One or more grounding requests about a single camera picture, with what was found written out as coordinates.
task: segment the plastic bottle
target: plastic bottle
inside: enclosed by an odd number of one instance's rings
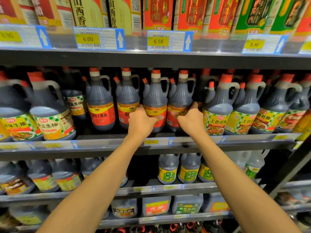
[[[203,182],[213,182],[214,181],[213,174],[212,174],[210,168],[208,167],[208,164],[206,163],[204,157],[201,158],[201,166],[200,166],[199,172],[197,174],[197,177]]]
[[[203,194],[203,198],[204,202],[201,207],[202,212],[222,212],[230,210],[220,192]]]
[[[239,93],[240,85],[232,83],[231,80],[231,74],[222,74],[215,96],[203,106],[203,123],[206,132],[210,135],[222,135],[224,133],[225,125],[233,110],[232,104]],[[230,87],[235,87],[231,100],[229,99]]]
[[[166,80],[166,90],[162,91],[161,81]],[[169,91],[169,79],[167,77],[161,77],[160,70],[152,70],[151,73],[151,84],[148,84],[146,78],[143,79],[145,89],[143,92],[143,105],[146,114],[149,117],[155,115],[163,115],[164,119],[156,122],[153,126],[152,132],[160,132],[166,120],[167,110],[167,93]]]
[[[36,184],[41,192],[59,190],[56,179],[52,176],[52,167],[45,160],[31,160],[27,176]]]
[[[110,78],[100,75],[98,68],[90,68],[91,85],[86,88],[86,100],[94,127],[108,131],[115,125],[115,107],[111,95]],[[103,85],[102,78],[108,80],[109,90]]]
[[[169,233],[185,233],[186,224],[185,223],[171,223],[169,226]]]
[[[41,141],[43,135],[29,113],[30,104],[13,88],[14,84],[29,87],[26,81],[9,80],[0,71],[0,121],[14,141]]]
[[[138,88],[135,89],[132,83],[132,78],[138,78]],[[129,113],[134,112],[139,105],[139,76],[132,75],[130,68],[122,68],[122,84],[117,76],[114,77],[117,84],[117,107],[119,121],[123,128],[128,129]]]
[[[211,69],[203,69],[201,76],[200,76],[200,82],[196,84],[196,87],[194,89],[193,93],[193,100],[198,102],[198,107],[202,107],[203,103],[205,101],[206,95],[208,93],[208,85],[210,80],[214,80],[215,82],[219,81],[219,78],[217,76],[210,75]]]
[[[160,182],[155,179],[148,181],[146,186],[159,185]],[[171,196],[159,196],[142,198],[142,214],[143,216],[154,216],[167,213],[171,204]]]
[[[172,213],[198,213],[202,204],[203,194],[176,195],[172,206]]]
[[[56,159],[51,162],[52,176],[62,191],[72,191],[81,184],[81,178],[75,170],[74,165],[66,159]]]
[[[233,104],[233,111],[230,114],[225,126],[225,135],[247,134],[257,113],[260,110],[258,100],[265,89],[266,84],[261,81],[262,75],[252,74],[246,85],[246,92],[243,98],[237,97]]]
[[[1,122],[0,118],[0,142],[12,142],[13,138],[11,137],[8,130],[5,128],[5,126]]]
[[[101,158],[81,158],[81,172],[84,179],[89,177],[94,170],[101,165],[103,160]]]
[[[172,184],[176,180],[179,154],[160,154],[158,180],[162,184]]]
[[[202,228],[202,222],[187,222],[186,233],[199,233]]]
[[[290,133],[294,126],[302,118],[305,112],[310,108],[309,97],[311,96],[311,74],[307,74],[300,82],[302,92],[299,98],[290,105],[285,115],[275,128],[275,133]]]
[[[20,206],[10,207],[10,214],[25,225],[40,225],[49,216],[49,212],[45,206]]]
[[[245,164],[243,171],[250,178],[255,178],[259,170],[265,165],[265,155],[262,154],[262,150],[252,150],[251,156]]]
[[[194,183],[201,165],[201,154],[186,153],[181,155],[178,179],[182,183]]]
[[[7,195],[29,194],[35,188],[35,184],[14,163],[0,161],[0,187]]]
[[[69,67],[63,67],[62,89],[61,93],[65,97],[72,116],[80,120],[87,119],[88,107],[86,104],[86,96],[83,93],[83,86],[80,77],[74,77],[72,70]]]
[[[299,84],[291,83],[293,77],[294,74],[283,74],[275,84],[269,97],[260,104],[260,110],[249,130],[250,134],[273,133],[285,112],[298,99],[302,91]],[[290,98],[286,98],[289,88],[294,88],[296,93]]]
[[[76,128],[72,115],[64,103],[59,85],[46,81],[42,72],[27,73],[33,87],[30,113],[41,129],[45,140],[72,140]],[[54,87],[56,99],[49,86]]]
[[[137,199],[113,200],[111,208],[117,218],[133,218],[137,215]]]
[[[193,81],[192,90],[188,91],[188,81]],[[166,117],[166,124],[173,132],[181,132],[182,129],[177,118],[173,117],[171,112],[175,111],[178,115],[186,115],[192,104],[192,95],[194,92],[196,79],[188,78],[188,70],[181,70],[178,76],[178,84],[171,80],[171,89],[169,92],[169,102]]]

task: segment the bottle handle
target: bottle handle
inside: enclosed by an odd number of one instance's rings
[[[111,94],[111,83],[110,83],[110,77],[108,75],[100,75],[99,76],[100,79],[105,78],[108,80],[108,85],[109,85],[109,90],[108,92]]]
[[[165,89],[165,92],[163,92],[164,93],[164,95],[165,95],[165,97],[167,96],[167,94],[169,93],[169,78],[168,77],[161,77],[160,78],[160,81],[162,81],[162,80],[166,80],[166,89]]]
[[[291,105],[292,103],[294,103],[299,97],[300,97],[300,93],[302,91],[302,86],[300,84],[297,83],[289,83],[287,89],[289,88],[294,88],[295,89],[295,93],[291,96],[290,100],[287,100],[287,98],[285,98],[285,101],[288,105]]]
[[[193,81],[192,90],[191,90],[191,92],[189,93],[190,97],[192,97],[192,95],[193,95],[193,93],[194,93],[194,88],[195,88],[196,79],[195,79],[195,78],[188,78],[188,79],[187,79],[187,83],[188,83],[188,81]]]
[[[261,95],[263,94],[263,91],[266,88],[266,83],[265,82],[260,82],[258,83],[258,93],[257,93],[257,98],[256,100],[258,101]]]
[[[239,90],[240,90],[240,84],[238,84],[236,82],[233,82],[233,83],[230,83],[230,87],[234,87],[235,88],[235,91],[234,91],[234,94],[233,94],[233,98],[231,100],[229,100],[229,103],[232,105],[233,102],[235,101],[236,97],[238,96],[238,93],[239,93]]]
[[[47,80],[44,82],[45,85],[47,86],[52,86],[54,87],[55,91],[56,91],[56,94],[57,94],[57,98],[58,98],[58,101],[62,104],[62,105],[65,105],[65,102],[64,102],[64,98],[60,92],[60,86],[58,85],[57,82],[55,81],[52,81],[52,80]]]
[[[138,88],[137,89],[135,88],[135,90],[139,93],[139,86],[140,86],[139,75],[138,74],[134,74],[134,75],[131,76],[131,79],[132,78],[138,78]]]

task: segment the red cap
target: red cap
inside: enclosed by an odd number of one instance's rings
[[[273,77],[273,76],[277,76],[277,75],[280,74],[280,72],[281,72],[281,70],[273,70],[271,76],[272,76],[272,77]]]
[[[259,72],[260,72],[260,69],[252,70],[251,74],[259,74]]]
[[[227,69],[228,74],[234,74],[235,69]]]
[[[180,74],[188,74],[188,70],[181,70],[179,73]]]
[[[152,73],[153,73],[153,74],[160,74],[161,71],[160,71],[160,70],[152,70]]]
[[[122,71],[123,71],[123,72],[130,72],[130,71],[131,71],[131,68],[122,68]]]
[[[211,69],[203,69],[202,75],[210,75]]]
[[[303,81],[311,81],[311,74],[306,74]]]
[[[249,80],[252,83],[260,83],[263,75],[260,74],[251,74],[251,79]]]
[[[29,87],[29,84],[28,84],[27,81],[21,80],[21,86],[22,86],[22,87],[25,87],[25,88],[28,88],[28,87]]]
[[[97,67],[90,67],[90,72],[99,72]]]
[[[115,76],[115,77],[114,77],[114,81],[115,81],[116,83],[117,83],[117,82],[120,82],[118,76]]]
[[[222,74],[220,78],[220,82],[224,82],[224,83],[232,82],[232,74]]]
[[[0,81],[1,81],[1,80],[8,80],[8,78],[6,77],[4,71],[0,71]]]
[[[284,82],[291,83],[293,81],[295,74],[283,74],[281,80]]]
[[[30,82],[42,82],[45,81],[43,74],[41,71],[39,72],[31,72],[31,73],[27,73],[28,77],[30,79]]]

